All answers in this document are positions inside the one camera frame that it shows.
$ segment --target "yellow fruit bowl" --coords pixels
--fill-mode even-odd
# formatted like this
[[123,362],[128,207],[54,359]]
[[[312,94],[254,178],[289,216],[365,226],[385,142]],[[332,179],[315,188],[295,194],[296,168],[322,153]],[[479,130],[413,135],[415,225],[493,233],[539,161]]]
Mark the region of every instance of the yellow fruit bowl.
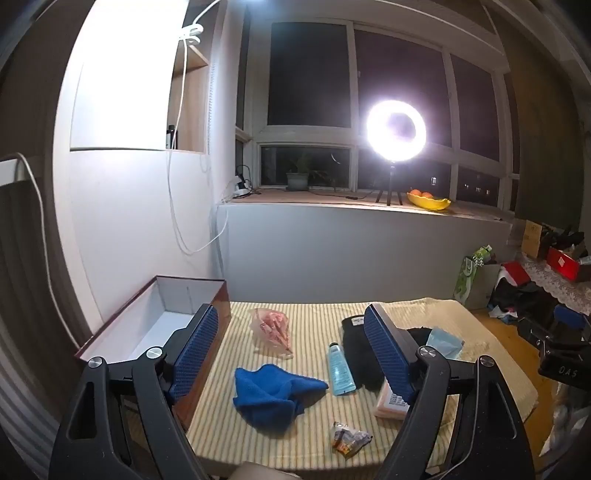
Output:
[[448,199],[428,199],[420,197],[419,195],[413,195],[412,193],[407,193],[407,196],[417,207],[425,208],[427,210],[445,210],[452,204],[451,200]]

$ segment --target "blue towel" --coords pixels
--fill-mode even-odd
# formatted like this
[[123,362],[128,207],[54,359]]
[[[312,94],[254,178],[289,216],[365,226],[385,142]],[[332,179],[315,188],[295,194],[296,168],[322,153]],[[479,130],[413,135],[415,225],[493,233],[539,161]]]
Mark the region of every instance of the blue towel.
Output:
[[304,413],[301,399],[329,386],[322,380],[294,375],[267,364],[256,372],[237,368],[234,406],[254,428],[283,432]]

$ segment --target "ring light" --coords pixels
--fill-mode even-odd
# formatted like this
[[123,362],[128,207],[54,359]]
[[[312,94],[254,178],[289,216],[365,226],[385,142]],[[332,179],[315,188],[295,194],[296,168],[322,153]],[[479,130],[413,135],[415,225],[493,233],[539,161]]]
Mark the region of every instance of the ring light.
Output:
[[[388,125],[392,115],[409,117],[415,129],[412,140],[400,137]],[[375,105],[367,120],[368,141],[372,148],[391,162],[410,160],[418,155],[427,141],[427,128],[421,114],[407,103],[386,100]]]

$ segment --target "window sill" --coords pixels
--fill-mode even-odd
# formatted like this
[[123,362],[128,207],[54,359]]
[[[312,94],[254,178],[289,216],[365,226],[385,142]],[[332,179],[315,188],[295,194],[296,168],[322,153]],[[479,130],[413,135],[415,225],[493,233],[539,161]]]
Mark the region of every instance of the window sill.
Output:
[[310,204],[318,206],[348,207],[369,210],[392,210],[398,212],[418,213],[422,215],[436,216],[455,216],[463,218],[473,218],[488,221],[504,222],[511,220],[508,218],[509,212],[488,207],[484,205],[471,204],[467,202],[453,202],[446,210],[433,212],[417,207],[410,203],[406,194],[402,194],[402,205],[398,204],[398,196],[392,194],[392,205],[386,205],[386,196],[384,193],[380,203],[375,203],[378,196],[377,192],[370,194],[363,200],[350,200],[346,196],[362,197],[366,195],[363,192],[350,192],[348,190],[339,190],[336,193],[331,190],[315,190],[312,192],[287,192],[281,188],[263,188],[259,190],[260,195],[250,195],[243,199],[233,199],[231,203],[294,203]]

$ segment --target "red box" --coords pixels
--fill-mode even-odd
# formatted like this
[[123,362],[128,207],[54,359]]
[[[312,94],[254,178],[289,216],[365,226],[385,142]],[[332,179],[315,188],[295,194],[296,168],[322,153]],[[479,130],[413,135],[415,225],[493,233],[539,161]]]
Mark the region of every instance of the red box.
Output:
[[570,281],[578,283],[591,280],[591,265],[581,265],[560,250],[550,248],[546,262]]

